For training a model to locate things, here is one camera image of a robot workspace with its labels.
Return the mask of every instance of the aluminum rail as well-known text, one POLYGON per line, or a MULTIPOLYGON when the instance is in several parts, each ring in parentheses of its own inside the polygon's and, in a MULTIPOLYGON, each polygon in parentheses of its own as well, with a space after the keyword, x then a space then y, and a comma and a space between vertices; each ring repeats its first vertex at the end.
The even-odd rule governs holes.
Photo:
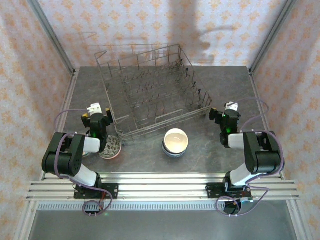
MULTIPOLYGON (((118 183, 115 201, 213 201, 206 191, 207 183, 222 183, 225 173, 103 173, 103 183, 118 183)), ((297 186, 293 180, 281 180, 279 175, 254 181, 252 186, 270 188, 264 200, 298 200, 297 186)), ((46 174, 43 181, 30 185, 27 201, 82 201, 74 199, 73 184, 46 174)), ((254 200, 263 190, 252 189, 254 200)))

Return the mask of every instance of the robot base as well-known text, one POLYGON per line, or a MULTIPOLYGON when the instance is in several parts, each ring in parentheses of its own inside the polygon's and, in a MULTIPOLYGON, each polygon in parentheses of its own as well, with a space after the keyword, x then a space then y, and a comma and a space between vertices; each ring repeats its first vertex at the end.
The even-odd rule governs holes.
MULTIPOLYGON (((234 186, 230 181, 230 172, 226 174, 223 182, 209 182, 206 184, 205 190, 208 199, 218 199, 223 196, 228 196, 236 200, 241 210, 241 202, 253 201, 251 189, 247 186, 234 186)), ((228 198, 223 199, 225 202, 224 212, 228 215, 235 215, 239 213, 235 202, 228 198)))
MULTIPOLYGON (((113 199, 118 198, 119 184, 118 183, 102 183, 99 188, 107 190, 111 193, 113 199)), ((101 199, 102 191, 91 190, 85 187, 76 185, 74 191, 74 199, 101 199)), ((110 196, 106 194, 104 199, 110 199, 110 196)))

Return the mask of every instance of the patterned wall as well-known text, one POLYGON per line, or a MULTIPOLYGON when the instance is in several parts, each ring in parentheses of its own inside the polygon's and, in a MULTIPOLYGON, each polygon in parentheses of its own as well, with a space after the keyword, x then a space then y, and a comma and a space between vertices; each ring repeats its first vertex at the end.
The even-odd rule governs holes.
POLYGON ((95 66, 99 51, 112 60, 131 54, 106 45, 167 43, 179 43, 196 65, 250 66, 285 2, 40 0, 76 68, 95 66))
POLYGON ((298 180, 308 224, 320 239, 320 4, 300 0, 254 76, 281 138, 285 175, 298 180))
POLYGON ((10 240, 70 75, 27 1, 1 0, 0 39, 0 239, 10 240))

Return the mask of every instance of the wire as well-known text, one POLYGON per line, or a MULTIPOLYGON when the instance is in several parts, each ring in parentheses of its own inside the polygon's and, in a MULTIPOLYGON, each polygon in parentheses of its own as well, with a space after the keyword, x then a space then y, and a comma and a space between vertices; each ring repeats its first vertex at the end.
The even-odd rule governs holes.
POLYGON ((99 203, 101 203, 101 201, 103 201, 103 200, 104 200, 105 196, 106 196, 106 193, 105 193, 105 192, 103 192, 103 193, 102 193, 102 197, 101 197, 101 199, 100 199, 99 203))
MULTIPOLYGON (((255 119, 258 119, 262 116, 264 116, 265 114, 267 114, 267 112, 269 112, 269 106, 266 102, 264 102, 263 100, 261 100, 260 98, 256 98, 256 97, 246 97, 246 98, 243 98, 243 99, 240 99, 239 101, 237 102, 234 102, 232 104, 230 104, 229 106, 233 105, 233 104, 237 104, 238 102, 242 102, 244 100, 257 100, 261 103, 263 103, 267 110, 265 112, 263 112, 262 114, 260 115, 257 115, 257 116, 254 116, 252 118, 250 118, 248 121, 246 121, 241 129, 240 129, 240 132, 242 133, 244 127, 246 125, 248 125, 249 123, 251 123, 252 121, 254 121, 255 119)), ((225 216, 225 217, 238 217, 238 216, 244 216, 244 215, 247 215, 248 213, 250 213, 251 211, 253 211, 258 205, 259 203, 262 201, 262 199, 268 194, 268 192, 270 191, 270 189, 268 187, 262 187, 262 186, 251 186, 250 183, 256 179, 260 179, 261 177, 266 177, 266 176, 272 176, 272 175, 276 175, 278 173, 281 172, 281 170, 283 169, 284 167, 284 164, 285 164, 285 158, 284 158, 284 151, 283 151, 283 148, 282 148, 282 145, 280 143, 280 140, 276 137, 276 135, 274 135, 272 132, 270 131, 266 131, 266 130, 256 130, 254 131, 255 133, 265 133, 265 134, 268 134, 270 135, 271 137, 273 137, 273 139, 276 141, 277 145, 279 146, 279 155, 280 155, 280 166, 279 168, 274 172, 274 173, 265 173, 265 174, 260 174, 260 175, 257 175, 251 179, 249 179, 248 181, 245 182, 245 185, 248 187, 248 188, 251 188, 251 189, 259 189, 259 190, 265 190, 264 194, 260 197, 260 199, 257 201, 257 203, 254 205, 253 208, 251 208, 249 211, 246 211, 244 213, 240 213, 240 214, 235 214, 235 215, 232 215, 232 214, 226 214, 226 213, 223 213, 221 210, 218 209, 218 202, 222 199, 229 199, 229 200, 232 200, 237 208, 238 208, 238 211, 240 212, 240 206, 237 202, 236 199, 234 199, 233 197, 230 197, 230 196, 221 196, 219 197, 216 202, 215 202, 215 209, 218 211, 219 214, 225 216)))
POLYGON ((103 213, 111 206, 112 201, 113 201, 112 194, 111 194, 109 191, 107 191, 107 190, 105 190, 105 189, 103 189, 103 188, 97 188, 97 187, 93 187, 93 186, 88 186, 88 185, 82 184, 82 183, 80 183, 80 182, 77 182, 77 181, 71 179, 68 175, 60 175, 60 173, 59 173, 59 171, 58 171, 58 159, 59 159, 59 154, 60 154, 60 150, 61 150, 62 144, 63 144, 63 142, 65 141, 65 139, 66 139, 68 136, 73 135, 73 134, 74 134, 74 133, 66 133, 65 135, 63 135, 63 137, 61 138, 61 140, 60 140, 60 142, 59 142, 59 145, 58 145, 58 148, 57 148, 57 150, 56 150, 55 157, 54 157, 54 173, 55 173, 55 175, 56 175, 58 178, 60 178, 60 179, 68 179, 69 181, 71 181, 72 183, 74 183, 74 184, 76 184, 76 185, 79 185, 80 187, 84 187, 84 188, 91 189, 91 190, 95 190, 95 191, 101 191, 101 192, 103 192, 103 193, 105 193, 105 194, 108 194, 108 195, 110 196, 110 202, 109 202, 109 204, 108 204, 105 208, 103 208, 103 206, 102 206, 102 204, 101 204, 100 202, 95 201, 95 200, 86 201, 86 202, 83 204, 83 206, 82 206, 82 212, 83 212, 83 214, 85 214, 85 215, 87 215, 87 216, 89 216, 89 217, 91 217, 91 213, 86 213, 86 210, 85 210, 86 205, 89 204, 89 203, 95 203, 95 204, 97 204, 97 205, 101 208, 101 211, 100 211, 100 212, 94 214, 94 215, 97 217, 97 216, 103 214, 103 213))
POLYGON ((54 130, 55 130, 56 132, 58 132, 58 129, 57 129, 57 120, 58 120, 59 116, 60 116, 61 114, 67 113, 67 112, 88 112, 88 110, 87 110, 87 109, 68 109, 68 110, 64 110, 64 111, 60 112, 60 113, 55 117, 54 122, 53 122, 53 124, 54 124, 54 130))
MULTIPOLYGON (((230 202, 230 203, 225 203, 224 205, 225 205, 226 207, 228 207, 229 205, 237 206, 237 204, 234 203, 233 201, 230 202)), ((231 215, 234 214, 236 210, 237 210, 237 207, 235 207, 234 210, 232 211, 232 213, 230 213, 230 214, 231 214, 231 215)))

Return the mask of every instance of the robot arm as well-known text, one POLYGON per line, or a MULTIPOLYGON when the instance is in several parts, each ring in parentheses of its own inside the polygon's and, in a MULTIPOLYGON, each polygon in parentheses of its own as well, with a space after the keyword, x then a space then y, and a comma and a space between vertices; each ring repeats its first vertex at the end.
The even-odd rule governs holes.
MULTIPOLYGON (((45 173, 55 173, 55 156, 58 145, 66 133, 56 132, 46 150, 42 160, 42 170, 45 173)), ((100 149, 100 140, 84 135, 75 134, 67 137, 62 145, 58 158, 58 172, 69 176, 76 182, 93 187, 96 184, 97 173, 89 170, 82 164, 83 152, 97 153, 100 149)))
POLYGON ((92 104, 87 110, 88 113, 84 114, 81 120, 86 128, 90 127, 90 137, 81 134, 74 134, 73 137, 68 135, 66 137, 66 133, 56 132, 42 160, 42 170, 45 173, 55 175, 55 158, 58 147, 63 141, 58 153, 57 170, 61 176, 68 176, 73 183, 76 183, 75 199, 101 198, 101 191, 88 189, 88 187, 107 191, 110 188, 118 187, 110 187, 109 185, 112 185, 112 183, 102 183, 101 177, 97 172, 89 170, 82 164, 84 152, 98 153, 105 149, 108 138, 106 127, 113 123, 110 110, 107 108, 107 114, 103 115, 99 103, 92 104))
MULTIPOLYGON (((244 150, 244 164, 227 172, 223 183, 208 183, 206 189, 208 198, 227 196, 229 199, 237 199, 241 205, 240 202, 252 199, 248 185, 250 180, 258 175, 271 175, 282 171, 284 164, 281 167, 279 145, 267 132, 238 133, 241 115, 237 111, 238 104, 228 102, 224 112, 212 108, 209 119, 219 124, 220 142, 225 148, 244 150)), ((230 209, 225 209, 225 213, 235 213, 236 207, 233 204, 231 206, 230 209)))

